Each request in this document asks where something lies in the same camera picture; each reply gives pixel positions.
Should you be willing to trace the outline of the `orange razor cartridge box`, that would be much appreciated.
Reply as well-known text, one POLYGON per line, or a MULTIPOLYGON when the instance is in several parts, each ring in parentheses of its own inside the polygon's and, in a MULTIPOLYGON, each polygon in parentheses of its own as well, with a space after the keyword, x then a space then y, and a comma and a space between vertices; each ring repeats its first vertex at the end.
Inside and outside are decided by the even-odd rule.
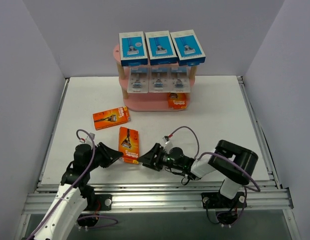
POLYGON ((139 133, 137 130, 120 127, 118 151, 123 153, 121 161, 129 164, 138 164, 139 133))

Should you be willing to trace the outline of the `orange Gillette Fusion box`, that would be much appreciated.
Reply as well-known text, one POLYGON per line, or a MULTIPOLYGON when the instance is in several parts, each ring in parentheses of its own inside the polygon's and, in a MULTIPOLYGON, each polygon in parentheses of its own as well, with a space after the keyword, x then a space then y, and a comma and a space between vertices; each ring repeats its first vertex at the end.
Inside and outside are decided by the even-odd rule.
POLYGON ((93 114, 95 130, 125 124, 131 120, 129 110, 126 106, 109 109, 93 114))

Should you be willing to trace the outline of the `white Gillette pack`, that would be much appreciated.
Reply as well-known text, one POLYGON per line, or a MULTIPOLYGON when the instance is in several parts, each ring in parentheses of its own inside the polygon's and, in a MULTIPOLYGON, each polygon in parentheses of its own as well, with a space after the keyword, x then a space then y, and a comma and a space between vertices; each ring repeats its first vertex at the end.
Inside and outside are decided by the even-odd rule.
POLYGON ((152 67, 149 73, 150 93, 168 93, 170 92, 170 69, 168 67, 152 67))
POLYGON ((130 94, 146 94, 149 90, 149 69, 132 67, 128 79, 127 92, 130 94))

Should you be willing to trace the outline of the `clear blister razor pack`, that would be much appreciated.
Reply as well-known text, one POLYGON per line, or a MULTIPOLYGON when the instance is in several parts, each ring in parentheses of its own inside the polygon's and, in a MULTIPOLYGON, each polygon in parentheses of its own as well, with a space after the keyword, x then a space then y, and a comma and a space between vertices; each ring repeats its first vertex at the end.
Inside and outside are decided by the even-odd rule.
POLYGON ((170 70, 171 92, 172 93, 190 93, 190 79, 188 77, 187 67, 172 67, 170 70))

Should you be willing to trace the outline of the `blue Harry's razor box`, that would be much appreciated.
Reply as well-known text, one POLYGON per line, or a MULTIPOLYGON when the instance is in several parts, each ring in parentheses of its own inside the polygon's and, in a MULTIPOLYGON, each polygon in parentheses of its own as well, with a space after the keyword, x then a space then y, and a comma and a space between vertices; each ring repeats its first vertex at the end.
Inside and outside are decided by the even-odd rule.
POLYGON ((197 66, 203 64, 206 55, 193 29, 170 33, 179 66, 197 66))

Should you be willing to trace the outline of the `blue Harry's box front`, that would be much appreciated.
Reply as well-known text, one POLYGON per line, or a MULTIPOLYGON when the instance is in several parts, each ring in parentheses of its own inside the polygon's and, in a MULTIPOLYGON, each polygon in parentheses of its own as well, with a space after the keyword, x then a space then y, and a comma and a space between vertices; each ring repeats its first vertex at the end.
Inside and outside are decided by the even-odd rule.
POLYGON ((151 66, 177 63, 178 56, 168 30, 146 32, 145 39, 151 66))

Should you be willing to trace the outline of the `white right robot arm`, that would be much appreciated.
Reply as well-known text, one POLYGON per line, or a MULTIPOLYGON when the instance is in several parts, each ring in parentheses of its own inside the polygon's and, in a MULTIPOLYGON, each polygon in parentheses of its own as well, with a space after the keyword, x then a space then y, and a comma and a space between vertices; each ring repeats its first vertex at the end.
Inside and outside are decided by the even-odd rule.
POLYGON ((226 140, 220 140, 213 152, 204 152, 198 158, 186 156, 180 147, 167 150, 156 143, 138 161, 149 169, 158 172, 166 169, 173 175, 182 176, 186 180, 183 185, 201 180, 215 171, 221 173, 225 179, 217 193, 217 200, 225 207, 234 202, 241 187, 260 192, 259 185, 252 178, 258 155, 226 140))

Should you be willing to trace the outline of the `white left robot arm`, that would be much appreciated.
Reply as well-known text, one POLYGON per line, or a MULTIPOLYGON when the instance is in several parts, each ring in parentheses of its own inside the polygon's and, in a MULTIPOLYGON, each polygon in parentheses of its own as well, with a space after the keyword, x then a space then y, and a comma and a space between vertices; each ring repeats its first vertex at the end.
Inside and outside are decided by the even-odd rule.
POLYGON ((90 219, 83 211, 109 210, 102 202, 110 195, 96 195, 88 185, 90 172, 98 167, 107 168, 119 160, 123 153, 100 142, 83 143, 75 148, 74 160, 63 174, 57 194, 39 225, 26 238, 28 240, 65 240, 76 223, 92 227, 99 215, 90 219))

